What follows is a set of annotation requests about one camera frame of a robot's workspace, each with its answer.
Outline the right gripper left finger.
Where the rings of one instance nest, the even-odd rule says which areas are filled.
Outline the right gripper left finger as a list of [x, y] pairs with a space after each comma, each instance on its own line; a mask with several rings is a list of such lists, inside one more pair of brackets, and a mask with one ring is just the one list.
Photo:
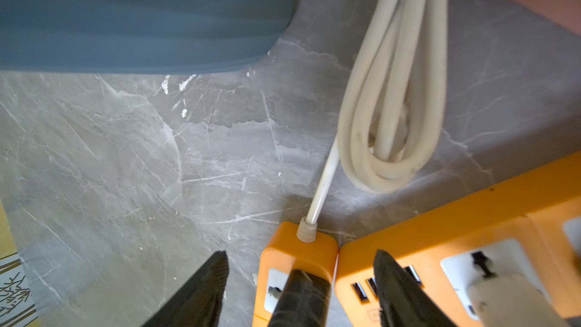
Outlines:
[[143, 326], [219, 325], [228, 274], [227, 253], [213, 253]]

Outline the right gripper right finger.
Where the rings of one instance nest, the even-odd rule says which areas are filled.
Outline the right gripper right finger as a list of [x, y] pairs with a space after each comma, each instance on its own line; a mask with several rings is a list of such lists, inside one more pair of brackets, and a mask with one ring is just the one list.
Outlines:
[[373, 267], [381, 325], [455, 325], [387, 251], [377, 251]]

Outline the black plug adapter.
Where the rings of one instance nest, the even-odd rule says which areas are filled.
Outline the black plug adapter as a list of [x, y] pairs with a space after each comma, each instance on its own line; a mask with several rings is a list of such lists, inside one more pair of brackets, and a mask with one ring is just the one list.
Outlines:
[[268, 327], [324, 327], [331, 298], [329, 281], [293, 269]]

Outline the small white plug adapter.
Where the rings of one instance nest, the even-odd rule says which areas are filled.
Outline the small white plug adapter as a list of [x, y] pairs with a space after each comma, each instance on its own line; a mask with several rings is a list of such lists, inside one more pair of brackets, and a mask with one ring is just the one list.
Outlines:
[[567, 326], [544, 295], [521, 275], [497, 276], [467, 288], [470, 303], [485, 326]]

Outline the orange power strip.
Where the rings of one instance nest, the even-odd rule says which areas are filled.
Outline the orange power strip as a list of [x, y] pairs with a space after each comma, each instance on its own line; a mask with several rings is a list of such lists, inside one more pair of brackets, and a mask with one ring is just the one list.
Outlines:
[[479, 325], [467, 289], [492, 272], [525, 276], [565, 319], [580, 315], [580, 155], [554, 161], [340, 249], [335, 293], [354, 326], [377, 326], [373, 261], [387, 251], [459, 326]]
[[282, 291], [292, 270], [300, 269], [327, 282], [334, 278], [338, 244], [333, 237], [317, 232], [312, 243], [297, 237], [299, 226], [283, 222], [260, 257], [253, 326], [266, 326], [272, 317], [278, 292]]

